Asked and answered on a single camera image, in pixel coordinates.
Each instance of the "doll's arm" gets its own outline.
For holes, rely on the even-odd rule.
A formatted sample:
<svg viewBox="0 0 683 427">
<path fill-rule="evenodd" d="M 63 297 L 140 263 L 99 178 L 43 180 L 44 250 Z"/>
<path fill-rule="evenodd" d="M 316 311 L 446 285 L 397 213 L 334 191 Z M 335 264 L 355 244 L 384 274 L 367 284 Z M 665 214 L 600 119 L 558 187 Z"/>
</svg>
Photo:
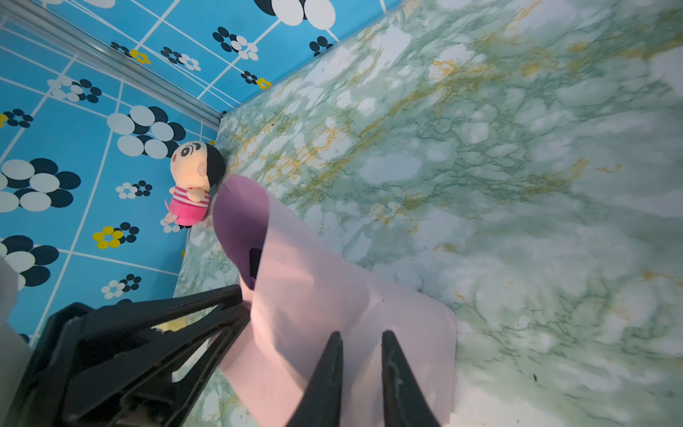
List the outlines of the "doll's arm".
<svg viewBox="0 0 683 427">
<path fill-rule="evenodd" d="M 168 212 L 166 214 L 166 217 L 164 218 L 164 222 L 170 224 L 176 222 L 176 219 L 178 219 L 178 216 L 176 214 Z"/>
<path fill-rule="evenodd" d="M 191 189 L 187 191 L 187 198 L 193 202 L 201 202 L 204 199 L 204 190 Z"/>
</svg>

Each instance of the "flower pattern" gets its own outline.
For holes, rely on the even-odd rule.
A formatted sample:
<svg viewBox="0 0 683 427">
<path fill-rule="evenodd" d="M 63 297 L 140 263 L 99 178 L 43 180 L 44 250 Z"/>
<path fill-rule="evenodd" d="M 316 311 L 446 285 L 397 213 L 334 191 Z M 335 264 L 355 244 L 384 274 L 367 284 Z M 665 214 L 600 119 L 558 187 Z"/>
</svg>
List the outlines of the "flower pattern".
<svg viewBox="0 0 683 427">
<path fill-rule="evenodd" d="M 256 44 L 247 42 L 243 36 L 231 34 L 224 27 L 218 27 L 218 31 L 213 33 L 213 38 L 221 44 L 226 52 L 237 52 L 241 59 L 251 59 L 258 61 L 258 47 Z"/>
<path fill-rule="evenodd" d="M 331 44 L 330 42 L 327 41 L 327 39 L 323 36 L 318 37 L 318 39 L 315 42 L 310 42 L 308 47 L 311 48 L 313 51 L 313 57 L 316 57 L 318 55 L 321 55 L 322 52 L 320 52 L 320 48 L 325 48 L 325 52 L 327 52 L 334 44 Z"/>
<path fill-rule="evenodd" d="M 151 64 L 147 55 L 140 53 L 137 49 L 131 49 L 130 56 L 134 57 L 140 64 Z"/>
<path fill-rule="evenodd" d="M 272 86 L 272 85 L 273 85 L 271 82 L 267 81 L 267 80 L 264 79 L 263 77 L 261 77 L 260 79 L 258 79 L 258 80 L 256 81 L 256 84 L 258 85 L 258 87 L 261 88 L 261 90 L 266 90 L 266 89 L 268 89 L 268 86 Z"/>
<path fill-rule="evenodd" d="M 194 58 L 190 58 L 190 56 L 185 53 L 178 58 L 178 62 L 185 65 L 188 70 L 201 71 L 201 68 L 199 67 L 199 61 Z"/>
<path fill-rule="evenodd" d="M 128 49 L 127 47 L 125 47 L 121 44 L 118 44 L 117 42 L 111 42 L 109 44 L 109 47 L 111 47 L 112 49 L 114 49 L 115 51 L 117 51 L 118 53 L 120 53 L 122 55 L 125 55 L 129 58 L 132 58 L 132 56 L 130 56 L 130 49 Z"/>
<path fill-rule="evenodd" d="M 248 83 L 250 85 L 257 85 L 258 84 L 258 83 L 256 83 L 258 80 L 258 77 L 251 74 L 249 71 L 245 71 L 240 75 L 242 76 L 242 78 L 245 80 L 246 83 Z"/>
</svg>

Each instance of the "doll's pink striped shirt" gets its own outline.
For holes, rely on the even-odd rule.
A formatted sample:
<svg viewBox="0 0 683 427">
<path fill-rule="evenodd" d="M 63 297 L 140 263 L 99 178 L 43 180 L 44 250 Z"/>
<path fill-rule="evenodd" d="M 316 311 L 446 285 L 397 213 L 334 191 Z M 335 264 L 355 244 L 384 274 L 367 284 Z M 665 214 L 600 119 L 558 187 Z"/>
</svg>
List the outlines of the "doll's pink striped shirt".
<svg viewBox="0 0 683 427">
<path fill-rule="evenodd" d="M 176 187 L 173 189 L 173 199 L 169 210 L 171 213 L 178 216 L 176 224 L 178 225 L 195 225 L 206 216 L 209 209 L 209 192 L 204 191 L 204 198 L 198 202 L 194 202 L 187 197 L 187 190 Z"/>
</svg>

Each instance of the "white object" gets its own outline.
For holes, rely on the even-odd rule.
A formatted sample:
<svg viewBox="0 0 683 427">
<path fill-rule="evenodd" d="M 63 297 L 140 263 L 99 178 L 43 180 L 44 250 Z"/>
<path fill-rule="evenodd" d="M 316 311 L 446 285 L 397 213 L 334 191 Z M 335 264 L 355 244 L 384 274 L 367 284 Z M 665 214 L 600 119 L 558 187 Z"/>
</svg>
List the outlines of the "white object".
<svg viewBox="0 0 683 427">
<path fill-rule="evenodd" d="M 83 88 L 80 85 L 71 85 L 70 89 L 71 92 L 75 93 L 76 95 L 83 93 Z"/>
<path fill-rule="evenodd" d="M 33 176 L 36 170 L 33 165 L 26 160 L 10 160 L 2 165 L 2 173 L 8 178 L 21 181 Z"/>
<path fill-rule="evenodd" d="M 74 84 L 74 81 L 67 76 L 60 76 L 57 80 L 64 86 L 71 86 Z"/>
<path fill-rule="evenodd" d="M 334 331 L 344 341 L 340 426 L 383 427 L 386 330 L 396 334 L 435 418 L 448 424 L 456 360 L 456 319 L 448 307 L 344 260 L 243 176 L 223 182 L 212 215 L 251 308 L 221 370 L 261 427 L 287 424 Z M 249 276 L 254 247 L 263 249 L 256 281 Z"/>
<path fill-rule="evenodd" d="M 154 124 L 154 113 L 143 105 L 135 105 L 130 108 L 130 117 L 140 126 L 151 126 Z"/>
<path fill-rule="evenodd" d="M 171 141 L 173 139 L 173 128 L 168 123 L 157 122 L 152 125 L 152 135 L 160 141 Z"/>
<path fill-rule="evenodd" d="M 9 191 L 0 191 L 0 213 L 12 212 L 19 207 L 19 197 Z"/>
<path fill-rule="evenodd" d="M 7 323 L 16 304 L 17 277 L 12 267 L 0 258 L 0 419 L 5 419 L 31 358 L 29 345 Z"/>
<path fill-rule="evenodd" d="M 52 199 L 45 193 L 32 191 L 21 196 L 19 203 L 22 208 L 31 212 L 42 212 L 50 207 Z"/>
<path fill-rule="evenodd" d="M 145 152 L 153 159 L 163 159 L 169 154 L 169 149 L 166 144 L 158 139 L 149 139 L 145 142 Z"/>
<path fill-rule="evenodd" d="M 61 89 L 54 89 L 52 91 L 52 96 L 54 96 L 56 99 L 64 99 L 66 98 L 66 94 L 64 93 L 63 90 Z"/>
<path fill-rule="evenodd" d="M 29 184 L 34 190 L 52 193 L 59 188 L 59 179 L 53 174 L 36 174 L 31 177 Z"/>
<path fill-rule="evenodd" d="M 142 141 L 132 135 L 124 135 L 120 137 L 116 142 L 116 146 L 123 154 L 131 157 L 139 156 L 145 150 L 145 146 L 142 144 Z"/>
<path fill-rule="evenodd" d="M 36 262 L 36 257 L 34 257 L 31 252 L 15 251 L 7 254 L 4 260 L 12 267 L 12 270 L 17 273 L 23 273 L 33 267 L 33 264 Z"/>
<path fill-rule="evenodd" d="M 315 28 L 327 30 L 335 24 L 337 14 L 330 0 L 307 0 L 303 8 L 306 19 Z"/>
<path fill-rule="evenodd" d="M 114 113 L 107 117 L 109 128 L 119 135 L 129 135 L 135 130 L 133 119 L 125 114 Z"/>
<path fill-rule="evenodd" d="M 303 7 L 298 0 L 273 0 L 275 16 L 292 27 L 303 22 Z"/>
</svg>

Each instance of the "doll's face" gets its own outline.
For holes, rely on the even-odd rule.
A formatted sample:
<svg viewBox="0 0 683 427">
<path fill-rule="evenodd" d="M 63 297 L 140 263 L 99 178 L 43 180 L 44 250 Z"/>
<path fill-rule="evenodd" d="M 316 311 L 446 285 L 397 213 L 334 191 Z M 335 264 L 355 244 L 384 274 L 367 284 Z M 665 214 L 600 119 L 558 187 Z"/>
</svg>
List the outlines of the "doll's face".
<svg viewBox="0 0 683 427">
<path fill-rule="evenodd" d="M 176 148 L 171 157 L 171 174 L 178 187 L 209 189 L 206 175 L 206 144 L 190 141 Z"/>
</svg>

